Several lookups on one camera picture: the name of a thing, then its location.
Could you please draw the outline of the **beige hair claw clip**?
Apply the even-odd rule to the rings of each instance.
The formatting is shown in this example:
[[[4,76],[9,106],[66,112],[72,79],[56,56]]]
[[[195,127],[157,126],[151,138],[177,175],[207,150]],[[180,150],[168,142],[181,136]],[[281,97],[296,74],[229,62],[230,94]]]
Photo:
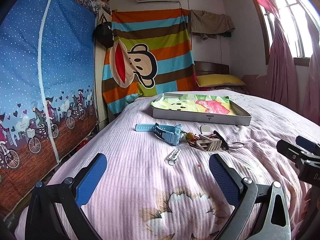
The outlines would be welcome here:
[[[195,145],[197,148],[204,152],[216,152],[222,146],[222,140],[216,137],[216,135],[199,135],[199,140],[196,140]]]

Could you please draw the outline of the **light blue smart watch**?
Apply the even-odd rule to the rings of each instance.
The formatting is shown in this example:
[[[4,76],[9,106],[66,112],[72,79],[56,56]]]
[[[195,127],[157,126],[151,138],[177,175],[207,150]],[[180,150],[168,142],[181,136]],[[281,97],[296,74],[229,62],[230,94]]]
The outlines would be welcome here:
[[[162,139],[166,143],[177,146],[179,145],[181,136],[183,134],[183,126],[180,124],[176,126],[160,125],[158,123],[136,124],[135,131],[152,132],[155,136]]]

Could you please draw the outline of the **pink curtain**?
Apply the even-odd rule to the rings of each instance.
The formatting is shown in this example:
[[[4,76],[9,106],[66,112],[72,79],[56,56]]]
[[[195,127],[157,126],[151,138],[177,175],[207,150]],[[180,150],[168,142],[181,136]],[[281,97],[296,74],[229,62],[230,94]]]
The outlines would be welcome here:
[[[274,16],[274,38],[267,68],[266,96],[271,101],[297,111],[299,109],[298,75],[281,26],[276,0],[257,0],[257,2]],[[302,116],[319,124],[319,29],[310,14],[306,14],[306,22],[307,30],[311,35],[312,55]]]

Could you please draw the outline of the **floral pillow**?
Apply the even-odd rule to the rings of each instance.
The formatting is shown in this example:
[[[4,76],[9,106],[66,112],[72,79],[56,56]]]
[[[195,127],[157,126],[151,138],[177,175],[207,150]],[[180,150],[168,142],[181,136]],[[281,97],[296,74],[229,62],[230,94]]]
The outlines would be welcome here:
[[[249,92],[246,89],[246,86],[215,86],[215,87],[209,87],[209,90],[222,90],[222,89],[249,95]]]

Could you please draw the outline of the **colourful cartoon cloth liner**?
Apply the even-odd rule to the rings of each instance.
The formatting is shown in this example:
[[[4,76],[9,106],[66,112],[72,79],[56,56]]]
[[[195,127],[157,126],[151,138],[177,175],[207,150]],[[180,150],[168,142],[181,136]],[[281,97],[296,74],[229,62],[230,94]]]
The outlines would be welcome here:
[[[165,93],[152,101],[151,105],[170,111],[237,115],[228,96]]]

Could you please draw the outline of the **grey cardboard tray box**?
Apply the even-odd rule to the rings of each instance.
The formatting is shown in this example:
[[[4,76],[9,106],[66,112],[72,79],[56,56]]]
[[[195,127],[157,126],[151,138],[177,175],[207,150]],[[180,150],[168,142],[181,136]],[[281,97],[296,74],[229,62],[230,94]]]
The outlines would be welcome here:
[[[185,111],[170,111],[152,107],[152,116],[155,119],[168,119],[168,120],[181,120],[181,121],[194,121],[205,122],[212,124],[225,124],[225,125],[250,125],[252,116],[243,108],[234,103],[231,99],[231,106],[236,111],[237,115],[222,115],[210,113],[194,113]]]

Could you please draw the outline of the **white small hair clip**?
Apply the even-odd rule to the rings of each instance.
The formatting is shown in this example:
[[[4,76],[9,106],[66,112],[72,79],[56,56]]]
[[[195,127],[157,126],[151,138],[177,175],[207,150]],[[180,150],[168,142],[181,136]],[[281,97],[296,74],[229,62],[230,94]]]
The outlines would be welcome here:
[[[181,150],[176,148],[167,156],[167,161],[170,166],[174,166],[176,164],[180,152]]]

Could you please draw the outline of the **yellow pillow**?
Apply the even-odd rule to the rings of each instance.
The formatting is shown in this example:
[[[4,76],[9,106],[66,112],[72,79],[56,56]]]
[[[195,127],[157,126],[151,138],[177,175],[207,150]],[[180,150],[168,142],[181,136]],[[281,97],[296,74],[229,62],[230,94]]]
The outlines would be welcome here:
[[[245,86],[246,84],[236,76],[224,74],[210,74],[196,77],[199,87]]]

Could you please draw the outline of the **dark wooden headboard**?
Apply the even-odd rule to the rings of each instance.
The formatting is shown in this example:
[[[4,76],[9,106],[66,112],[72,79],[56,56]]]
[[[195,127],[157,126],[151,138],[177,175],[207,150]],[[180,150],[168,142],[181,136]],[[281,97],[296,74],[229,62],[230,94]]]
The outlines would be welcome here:
[[[194,61],[194,72],[196,76],[210,75],[210,74],[222,74],[229,75],[229,65],[212,63],[212,62],[203,62],[203,61]]]

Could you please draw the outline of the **brown hanging cloth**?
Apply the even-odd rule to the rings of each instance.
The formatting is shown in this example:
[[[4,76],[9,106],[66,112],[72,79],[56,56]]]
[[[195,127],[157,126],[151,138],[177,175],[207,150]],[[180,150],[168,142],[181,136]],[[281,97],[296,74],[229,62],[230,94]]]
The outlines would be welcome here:
[[[203,10],[190,11],[190,32],[201,35],[231,37],[235,25],[230,16]]]

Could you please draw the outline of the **striped monkey blanket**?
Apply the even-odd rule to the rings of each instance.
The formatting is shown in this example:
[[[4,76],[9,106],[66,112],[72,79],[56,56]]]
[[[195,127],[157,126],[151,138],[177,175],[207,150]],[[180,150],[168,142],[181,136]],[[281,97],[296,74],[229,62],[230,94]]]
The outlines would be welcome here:
[[[138,97],[196,89],[188,22],[185,9],[113,12],[102,81],[110,113]]]

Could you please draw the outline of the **blue fabric wardrobe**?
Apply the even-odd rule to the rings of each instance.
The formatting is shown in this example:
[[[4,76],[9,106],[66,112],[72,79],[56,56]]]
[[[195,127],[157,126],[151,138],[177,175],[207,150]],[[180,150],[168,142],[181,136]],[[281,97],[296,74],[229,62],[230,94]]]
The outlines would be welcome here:
[[[1,217],[96,126],[96,13],[18,0],[1,23]]]

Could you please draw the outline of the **black hanging bag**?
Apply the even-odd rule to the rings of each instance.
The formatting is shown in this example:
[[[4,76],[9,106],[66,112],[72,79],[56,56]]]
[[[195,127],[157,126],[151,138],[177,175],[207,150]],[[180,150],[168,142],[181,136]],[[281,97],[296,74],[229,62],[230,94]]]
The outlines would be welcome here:
[[[112,23],[106,19],[104,14],[101,15],[98,25],[93,31],[93,37],[106,49],[112,48],[114,45]]]

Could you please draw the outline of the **window frame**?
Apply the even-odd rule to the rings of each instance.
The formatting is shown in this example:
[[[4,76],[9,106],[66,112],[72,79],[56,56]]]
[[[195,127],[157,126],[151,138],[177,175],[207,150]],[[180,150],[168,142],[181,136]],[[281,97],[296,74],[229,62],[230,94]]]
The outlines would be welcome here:
[[[253,0],[263,33],[265,61],[268,64],[275,36],[274,21],[279,19],[293,61],[297,66],[308,67],[313,54],[310,19],[319,29],[319,14],[309,0]]]

